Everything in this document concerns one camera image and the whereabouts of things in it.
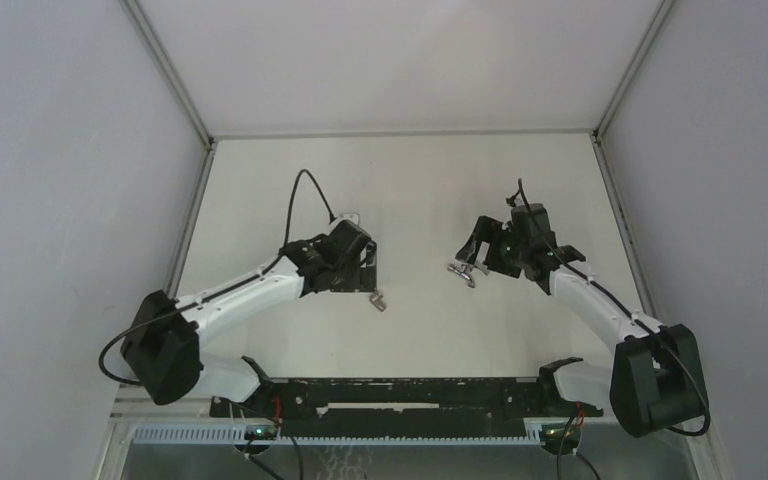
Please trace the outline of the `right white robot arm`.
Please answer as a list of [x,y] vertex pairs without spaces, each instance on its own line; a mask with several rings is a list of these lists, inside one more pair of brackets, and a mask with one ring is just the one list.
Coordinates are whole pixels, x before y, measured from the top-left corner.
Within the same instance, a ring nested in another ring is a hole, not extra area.
[[712,415],[693,332],[623,304],[583,253],[558,244],[543,205],[514,206],[510,213],[506,222],[477,219],[455,255],[461,275],[469,284],[474,269],[526,278],[572,311],[612,356],[608,368],[578,357],[546,365],[548,381],[537,391],[542,410],[562,416],[577,402],[608,409],[635,438],[661,430],[707,434]]

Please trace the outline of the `steel elbow pipe fitting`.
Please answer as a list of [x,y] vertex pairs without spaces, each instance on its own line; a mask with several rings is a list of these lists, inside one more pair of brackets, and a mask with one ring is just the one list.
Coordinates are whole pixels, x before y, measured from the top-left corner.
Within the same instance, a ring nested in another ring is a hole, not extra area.
[[368,297],[368,300],[379,312],[384,312],[387,309],[385,297],[380,291],[372,292]]

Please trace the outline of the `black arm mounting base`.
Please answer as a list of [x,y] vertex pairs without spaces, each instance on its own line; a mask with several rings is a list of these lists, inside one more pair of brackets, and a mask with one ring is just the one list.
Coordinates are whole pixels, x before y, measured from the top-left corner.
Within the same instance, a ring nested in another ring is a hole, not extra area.
[[288,434],[442,437],[522,433],[539,419],[606,410],[561,398],[546,371],[537,377],[260,377],[242,401],[214,397],[212,418],[263,420]]

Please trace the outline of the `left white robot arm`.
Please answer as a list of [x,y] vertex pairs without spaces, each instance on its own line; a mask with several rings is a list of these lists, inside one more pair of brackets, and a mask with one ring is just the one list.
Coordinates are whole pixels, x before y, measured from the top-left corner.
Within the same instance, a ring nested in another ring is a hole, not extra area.
[[250,417],[265,414],[273,394],[255,361],[208,352],[208,345],[256,314],[319,293],[374,293],[377,244],[350,219],[291,241],[258,268],[211,289],[173,299],[148,294],[125,333],[120,354],[157,405],[190,393],[220,397]]

